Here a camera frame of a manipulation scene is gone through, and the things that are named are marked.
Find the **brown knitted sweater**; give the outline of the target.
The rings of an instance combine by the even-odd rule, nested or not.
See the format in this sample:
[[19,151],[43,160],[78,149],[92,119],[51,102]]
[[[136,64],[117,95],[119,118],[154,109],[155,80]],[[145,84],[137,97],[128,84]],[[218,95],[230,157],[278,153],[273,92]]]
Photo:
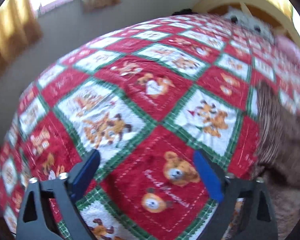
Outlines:
[[283,106],[265,81],[257,91],[259,139],[252,177],[268,189],[279,239],[300,239],[300,113]]

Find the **red patchwork teddy bedspread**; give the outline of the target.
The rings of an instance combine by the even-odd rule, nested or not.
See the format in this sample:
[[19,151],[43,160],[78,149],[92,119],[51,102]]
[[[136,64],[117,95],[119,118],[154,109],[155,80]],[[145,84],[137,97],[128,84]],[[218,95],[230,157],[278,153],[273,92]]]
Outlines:
[[250,176],[260,81],[300,113],[300,68],[210,14],[138,23],[66,54],[21,94],[0,150],[9,230],[31,177],[55,179],[97,149],[100,167],[77,202],[97,239],[197,239],[217,204],[194,150]]

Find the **pink pillow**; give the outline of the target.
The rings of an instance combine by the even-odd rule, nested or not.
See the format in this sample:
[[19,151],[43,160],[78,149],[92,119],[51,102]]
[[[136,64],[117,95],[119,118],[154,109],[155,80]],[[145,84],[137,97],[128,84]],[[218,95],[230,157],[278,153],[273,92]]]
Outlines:
[[275,44],[289,59],[300,65],[300,48],[290,39],[283,35],[275,36]]

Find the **side window left curtain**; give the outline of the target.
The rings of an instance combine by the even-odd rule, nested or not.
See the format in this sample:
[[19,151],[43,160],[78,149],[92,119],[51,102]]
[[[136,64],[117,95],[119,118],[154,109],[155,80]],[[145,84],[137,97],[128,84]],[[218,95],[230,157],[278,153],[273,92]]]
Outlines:
[[5,0],[0,6],[0,76],[42,37],[30,0]]

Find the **grey patterned pillow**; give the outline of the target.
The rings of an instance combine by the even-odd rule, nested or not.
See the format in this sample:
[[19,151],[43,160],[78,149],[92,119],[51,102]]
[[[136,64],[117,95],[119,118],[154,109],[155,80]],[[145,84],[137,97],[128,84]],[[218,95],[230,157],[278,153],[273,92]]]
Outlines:
[[251,31],[254,34],[261,36],[270,43],[274,43],[272,28],[266,22],[248,15],[233,7],[228,7],[228,12],[222,16],[233,24]]

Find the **black item beside bed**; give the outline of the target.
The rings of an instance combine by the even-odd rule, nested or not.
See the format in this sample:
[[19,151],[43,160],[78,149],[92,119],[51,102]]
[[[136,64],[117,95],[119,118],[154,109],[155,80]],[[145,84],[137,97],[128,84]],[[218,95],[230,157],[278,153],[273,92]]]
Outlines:
[[187,8],[187,9],[182,9],[179,11],[176,11],[172,14],[172,16],[179,16],[179,15],[193,15],[197,14],[196,12],[193,12],[192,9]]

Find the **cream arched wooden headboard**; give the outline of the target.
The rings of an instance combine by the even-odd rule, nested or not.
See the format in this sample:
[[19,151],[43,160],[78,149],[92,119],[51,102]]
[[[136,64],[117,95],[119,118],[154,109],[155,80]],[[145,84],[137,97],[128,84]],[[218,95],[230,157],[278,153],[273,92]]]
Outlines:
[[227,11],[229,6],[266,22],[275,34],[285,35],[300,49],[300,35],[292,20],[267,0],[200,0],[194,5],[192,11],[199,14],[221,15]]

